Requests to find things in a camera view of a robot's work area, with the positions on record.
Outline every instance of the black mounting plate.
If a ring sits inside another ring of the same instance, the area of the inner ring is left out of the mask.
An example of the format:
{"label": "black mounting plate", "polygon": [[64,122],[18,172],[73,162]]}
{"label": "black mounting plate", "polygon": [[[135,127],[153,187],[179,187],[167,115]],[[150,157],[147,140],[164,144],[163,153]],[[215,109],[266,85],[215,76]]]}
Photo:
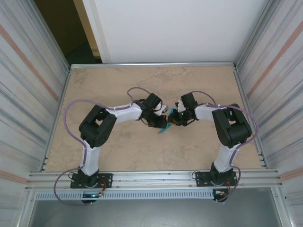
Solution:
{"label": "black mounting plate", "polygon": [[235,172],[232,172],[232,174],[226,179],[225,182],[223,182],[220,185],[216,185],[213,183],[211,179],[210,172],[195,172],[196,175],[196,184],[197,187],[210,187],[210,186],[226,186],[227,187],[227,180],[230,182],[230,186],[235,186],[237,183],[237,175]]}
{"label": "black mounting plate", "polygon": [[[106,188],[111,188],[112,187],[113,174],[98,173],[98,179],[102,179],[102,180],[105,181]],[[89,188],[89,187],[81,184],[79,174],[74,173],[71,177],[71,188]],[[90,187],[90,188],[103,188],[103,186],[97,181],[95,186]]]}

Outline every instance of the doorway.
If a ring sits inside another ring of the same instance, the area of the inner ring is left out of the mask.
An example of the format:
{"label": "doorway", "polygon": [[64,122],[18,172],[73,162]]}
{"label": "doorway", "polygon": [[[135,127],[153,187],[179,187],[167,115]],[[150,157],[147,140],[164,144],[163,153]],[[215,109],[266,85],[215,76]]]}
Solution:
{"label": "doorway", "polygon": [[91,46],[94,45],[92,41],[94,37],[92,32],[89,32],[90,25],[81,0],[34,0],[34,2],[69,65],[102,63],[101,58],[93,54]]}

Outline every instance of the robotic arm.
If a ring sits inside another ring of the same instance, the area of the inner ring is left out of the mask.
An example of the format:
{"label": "robotic arm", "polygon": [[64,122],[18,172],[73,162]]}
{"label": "robotic arm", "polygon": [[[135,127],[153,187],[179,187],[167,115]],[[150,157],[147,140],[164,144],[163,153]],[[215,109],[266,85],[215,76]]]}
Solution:
{"label": "robotic arm", "polygon": [[209,186],[209,183],[214,186],[222,186],[229,179],[233,182],[236,174],[233,172],[231,164],[238,152],[236,148],[251,136],[251,128],[243,113],[231,108],[198,105],[192,93],[183,95],[176,103],[176,107],[178,109],[175,109],[168,117],[169,123],[187,126],[193,121],[213,121],[221,142],[219,155],[212,163],[211,171],[203,174],[199,182],[204,186]]}
{"label": "robotic arm", "polygon": [[83,148],[82,163],[85,165],[79,171],[78,185],[94,187],[98,180],[98,158],[101,146],[107,141],[116,124],[128,120],[144,119],[149,127],[165,129],[167,126],[166,116],[162,115],[168,110],[162,105],[162,100],[151,93],[146,99],[134,101],[130,105],[113,107],[114,110],[107,110],[95,105],[79,126],[80,136],[86,145],[86,158],[84,160],[85,148]]}

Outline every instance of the blue object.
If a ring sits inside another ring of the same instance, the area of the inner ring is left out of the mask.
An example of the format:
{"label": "blue object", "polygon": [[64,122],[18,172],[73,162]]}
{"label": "blue object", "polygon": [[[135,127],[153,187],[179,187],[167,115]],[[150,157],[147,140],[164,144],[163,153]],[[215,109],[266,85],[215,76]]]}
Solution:
{"label": "blue object", "polygon": [[[175,110],[175,108],[172,108],[169,114],[171,114],[174,110]],[[166,127],[165,129],[162,129],[162,130],[159,132],[159,134],[165,132],[170,126],[171,126],[171,124],[168,123],[168,124],[167,124],[167,127]]]}

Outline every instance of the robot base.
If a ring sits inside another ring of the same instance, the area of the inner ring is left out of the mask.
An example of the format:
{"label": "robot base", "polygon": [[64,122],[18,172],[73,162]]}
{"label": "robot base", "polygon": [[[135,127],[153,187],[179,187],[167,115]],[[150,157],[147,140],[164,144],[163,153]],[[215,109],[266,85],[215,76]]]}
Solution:
{"label": "robot base", "polygon": [[235,186],[237,183],[237,175],[233,169],[230,169],[225,173],[219,173],[215,168],[214,163],[212,163],[212,167],[209,172],[196,172],[195,175],[197,187],[227,187],[228,182],[230,186]]}
{"label": "robot base", "polygon": [[87,176],[79,170],[78,173],[72,175],[71,188],[103,188],[99,179],[105,181],[106,188],[112,187],[113,174],[104,174],[97,171],[92,176]]}

